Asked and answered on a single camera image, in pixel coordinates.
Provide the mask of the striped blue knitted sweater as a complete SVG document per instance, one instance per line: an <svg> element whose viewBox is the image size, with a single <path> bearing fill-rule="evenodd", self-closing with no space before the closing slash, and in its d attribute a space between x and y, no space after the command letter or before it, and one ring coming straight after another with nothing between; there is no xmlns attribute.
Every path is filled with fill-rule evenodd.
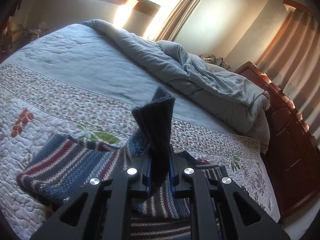
<svg viewBox="0 0 320 240"><path fill-rule="evenodd" d="M170 186L174 103L170 93L158 88L149 103L132 111L138 128L123 147L53 135L17 176L18 185L58 210L90 179L113 179L135 159L150 158L150 195L132 200L129 239L191 239L189 199L174 198ZM202 167L189 153L177 154L209 179L227 177L218 166Z"/></svg>

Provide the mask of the dark wooden headboard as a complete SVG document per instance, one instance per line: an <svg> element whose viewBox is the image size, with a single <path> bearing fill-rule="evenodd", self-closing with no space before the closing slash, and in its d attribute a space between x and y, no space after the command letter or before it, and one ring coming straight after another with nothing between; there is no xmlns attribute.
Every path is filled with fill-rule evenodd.
<svg viewBox="0 0 320 240"><path fill-rule="evenodd" d="M293 101L255 64L248 61L235 72L270 95L270 107L265 112L270 142L263 161L276 196L280 218L284 219L319 194L319 149L316 139Z"/></svg>

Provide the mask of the grey crumpled duvet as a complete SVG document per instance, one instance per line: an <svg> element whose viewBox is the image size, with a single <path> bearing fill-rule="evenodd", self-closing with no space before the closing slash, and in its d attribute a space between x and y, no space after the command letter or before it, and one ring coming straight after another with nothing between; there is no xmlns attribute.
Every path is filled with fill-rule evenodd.
<svg viewBox="0 0 320 240"><path fill-rule="evenodd" d="M85 21L84 25L105 34L147 72L240 135L260 140L260 151L266 153L270 142L267 91L234 72L212 72L199 56L187 53L178 43L147 40L103 20Z"/></svg>

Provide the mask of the floral quilted bedspread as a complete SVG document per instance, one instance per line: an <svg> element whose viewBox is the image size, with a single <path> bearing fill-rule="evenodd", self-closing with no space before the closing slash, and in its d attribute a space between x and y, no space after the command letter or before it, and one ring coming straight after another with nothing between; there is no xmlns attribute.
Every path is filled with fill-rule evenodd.
<svg viewBox="0 0 320 240"><path fill-rule="evenodd" d="M69 25L23 47L1 64L1 212L20 239L44 223L47 208L24 193L16 176L54 133L123 145L137 127L131 110L148 102L159 77L130 59L107 36ZM240 106L207 91L176 101L171 141L227 172L274 219L274 190L260 156L261 135L240 136L213 116L219 109L240 121Z"/></svg>

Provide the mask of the beige curtain behind headboard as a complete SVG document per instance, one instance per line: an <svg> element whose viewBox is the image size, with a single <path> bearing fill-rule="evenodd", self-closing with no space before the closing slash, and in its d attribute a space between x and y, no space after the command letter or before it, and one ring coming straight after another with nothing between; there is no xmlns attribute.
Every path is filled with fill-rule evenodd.
<svg viewBox="0 0 320 240"><path fill-rule="evenodd" d="M293 101L319 145L319 24L296 9L257 68Z"/></svg>

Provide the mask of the patterned cloth beside pillow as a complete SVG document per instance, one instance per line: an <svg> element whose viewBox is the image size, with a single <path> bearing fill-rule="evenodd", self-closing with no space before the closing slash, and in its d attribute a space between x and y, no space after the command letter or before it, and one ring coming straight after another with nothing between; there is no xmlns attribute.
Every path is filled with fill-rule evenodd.
<svg viewBox="0 0 320 240"><path fill-rule="evenodd" d="M219 67L222 67L226 70L230 70L230 65L227 64L227 62L219 56L215 56L213 54L202 54L200 55L200 58L203 59L206 63L214 64Z"/></svg>

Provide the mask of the beige window curtain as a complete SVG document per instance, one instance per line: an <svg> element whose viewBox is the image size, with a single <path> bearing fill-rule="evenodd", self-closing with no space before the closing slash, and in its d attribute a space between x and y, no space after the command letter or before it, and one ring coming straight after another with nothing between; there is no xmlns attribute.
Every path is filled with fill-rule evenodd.
<svg viewBox="0 0 320 240"><path fill-rule="evenodd" d="M179 0L175 5L161 7L143 37L153 41L173 41L201 1Z"/></svg>

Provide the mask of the clutter boxes by wall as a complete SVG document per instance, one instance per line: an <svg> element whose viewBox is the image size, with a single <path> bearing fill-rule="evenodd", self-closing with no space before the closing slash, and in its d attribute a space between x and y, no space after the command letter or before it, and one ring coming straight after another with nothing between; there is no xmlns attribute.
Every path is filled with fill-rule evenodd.
<svg viewBox="0 0 320 240"><path fill-rule="evenodd" d="M1 25L1 56L9 55L48 34L45 29L26 29L10 16Z"/></svg>

